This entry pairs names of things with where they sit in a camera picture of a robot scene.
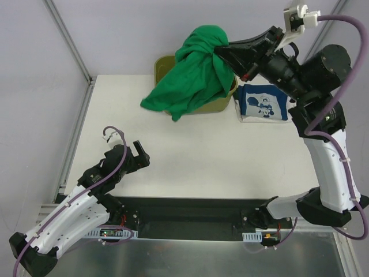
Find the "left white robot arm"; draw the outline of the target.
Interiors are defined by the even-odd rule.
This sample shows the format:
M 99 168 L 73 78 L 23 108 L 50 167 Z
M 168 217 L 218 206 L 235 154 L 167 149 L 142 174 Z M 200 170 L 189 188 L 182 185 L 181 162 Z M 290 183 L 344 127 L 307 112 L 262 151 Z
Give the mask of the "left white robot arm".
M 139 141 L 129 147 L 118 141 L 104 158 L 85 170 L 72 192 L 39 224 L 27 233 L 14 233 L 9 240 L 16 265 L 30 276 L 46 276 L 58 259 L 88 232 L 100 227 L 97 236 L 116 243 L 134 237 L 134 229 L 125 227 L 128 215 L 123 204 L 110 195 L 126 175 L 148 167 L 150 157 Z

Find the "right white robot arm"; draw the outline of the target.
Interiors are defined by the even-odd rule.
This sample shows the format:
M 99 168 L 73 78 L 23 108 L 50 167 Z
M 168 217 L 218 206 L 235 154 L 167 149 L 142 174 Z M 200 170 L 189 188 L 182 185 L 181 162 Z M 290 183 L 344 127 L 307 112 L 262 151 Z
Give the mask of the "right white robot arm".
M 266 229 L 282 218 L 302 217 L 315 225 L 342 227 L 350 221 L 351 211 L 368 206 L 368 197 L 357 191 L 349 169 L 342 106 L 330 108 L 311 135 L 305 130 L 345 81 L 351 59 L 343 46 L 330 44 L 299 64 L 280 47 L 284 36 L 280 28 L 271 27 L 254 38 L 214 49 L 241 80 L 260 75 L 296 102 L 289 114 L 310 152 L 318 180 L 308 192 L 268 199 L 248 215 L 248 222 Z

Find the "green t shirt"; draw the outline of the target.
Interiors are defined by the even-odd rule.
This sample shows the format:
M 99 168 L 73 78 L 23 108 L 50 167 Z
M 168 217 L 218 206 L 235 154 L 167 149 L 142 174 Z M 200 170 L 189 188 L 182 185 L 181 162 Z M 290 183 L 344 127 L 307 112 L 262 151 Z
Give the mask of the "green t shirt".
M 228 45 L 227 34 L 217 25 L 194 29 L 176 51 L 175 66 L 141 100 L 140 106 L 166 111 L 176 122 L 205 104 L 226 98 L 234 73 L 214 51 Z

